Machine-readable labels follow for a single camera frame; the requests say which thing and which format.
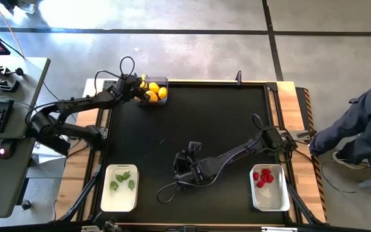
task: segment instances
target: lemon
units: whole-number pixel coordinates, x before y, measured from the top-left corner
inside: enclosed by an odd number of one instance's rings
[[[160,97],[160,99],[165,99],[167,97],[167,88],[161,87],[158,91],[158,96]]]
[[[157,102],[158,101],[158,97],[157,97],[157,94],[155,94],[155,92],[152,92],[151,90],[148,90],[146,92],[147,95],[149,95],[149,101],[150,102]]]
[[[155,82],[151,82],[151,83],[148,85],[148,88],[149,88],[152,92],[155,92],[155,93],[158,93],[158,91],[160,90],[160,87],[158,87],[158,84],[155,83]]]
[[[140,84],[140,88],[147,88],[147,83],[145,81],[142,81]]]

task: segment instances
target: person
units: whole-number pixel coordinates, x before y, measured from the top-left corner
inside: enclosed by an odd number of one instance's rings
[[[358,135],[332,157],[349,168],[361,169],[358,164],[371,157],[371,89],[349,103],[350,108],[340,119],[315,135],[309,150],[312,155],[321,155],[333,150],[341,139]]]

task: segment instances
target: desk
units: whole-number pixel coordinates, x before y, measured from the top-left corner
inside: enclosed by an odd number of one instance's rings
[[[102,86],[104,80],[97,80],[97,86]],[[283,118],[285,120],[285,127],[289,130],[302,130],[303,121],[301,118],[300,107],[297,102],[296,90],[293,82],[278,82],[278,91],[280,95],[280,104],[282,108]],[[93,80],[88,79],[84,95],[93,94]],[[82,112],[79,114],[77,124],[87,125],[95,124],[97,110]],[[306,152],[305,148],[300,148],[301,151]],[[88,151],[80,152],[70,157],[66,164],[64,171],[63,181],[60,186],[59,195],[57,198],[56,211],[58,215],[63,215],[65,211],[73,204],[78,194],[81,191],[82,183],[84,180],[84,173],[86,170],[88,159]],[[316,184],[316,177],[312,164],[301,156],[296,156],[292,160],[293,169],[295,173],[295,180],[298,193],[308,205],[309,209],[322,221],[325,221],[323,209],[320,202],[320,195],[318,185]],[[88,197],[87,204],[85,205],[84,217],[88,216],[90,210],[91,196]],[[290,217],[294,218],[294,214],[290,211]]]
[[[24,79],[17,77],[21,82],[21,87],[17,92],[11,94],[0,92],[0,95],[19,99],[35,106],[50,60],[48,58],[23,59],[22,57],[0,56],[0,64],[7,65],[10,70],[22,68],[27,74]],[[23,138],[26,129],[24,116],[28,111],[28,107],[14,103],[3,137]],[[8,160],[0,159],[0,218],[9,217],[19,198],[22,200],[21,190],[24,190],[23,185],[26,185],[25,175],[34,144],[35,139],[19,139],[14,156]]]

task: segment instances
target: concrete floor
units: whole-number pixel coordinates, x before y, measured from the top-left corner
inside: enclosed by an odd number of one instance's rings
[[[371,0],[268,3],[275,30],[371,32]],[[17,28],[267,29],[261,0],[101,0],[86,4],[44,0],[35,15],[3,12]],[[46,84],[62,99],[81,96],[85,80],[97,70],[117,72],[125,55],[136,60],[137,73],[176,79],[234,79],[241,70],[244,79],[276,80],[267,35],[16,35],[26,56],[52,60]],[[0,36],[15,46],[9,33]],[[348,108],[349,99],[371,87],[371,37],[276,36],[276,45],[284,80],[310,90],[317,130],[329,126]],[[43,89],[39,103],[52,100]],[[329,158],[324,155],[321,161]],[[345,190],[355,190],[358,181],[371,176],[370,170],[350,171],[334,163],[327,165],[325,173]],[[45,187],[45,182],[52,187]],[[33,211],[16,208],[10,218],[0,219],[0,225],[49,221],[59,182],[32,180],[26,198],[35,202]],[[324,188],[329,223],[371,229],[371,189],[339,193],[326,182]]]

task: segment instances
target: white container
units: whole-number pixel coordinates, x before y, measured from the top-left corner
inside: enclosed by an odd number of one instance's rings
[[[129,171],[131,175],[121,183],[116,180],[115,175],[122,175]],[[111,164],[107,167],[102,189],[101,210],[104,212],[129,212],[137,205],[139,173],[135,165],[132,164]],[[128,182],[134,181],[134,189],[128,188]],[[109,187],[111,181],[115,181],[119,187],[113,190]]]
[[[274,180],[266,182],[262,188],[257,187],[261,181],[262,169],[269,169]],[[253,173],[257,172],[259,178],[254,180]],[[279,164],[257,164],[250,171],[252,204],[261,211],[287,211],[290,208],[289,193],[283,167]]]

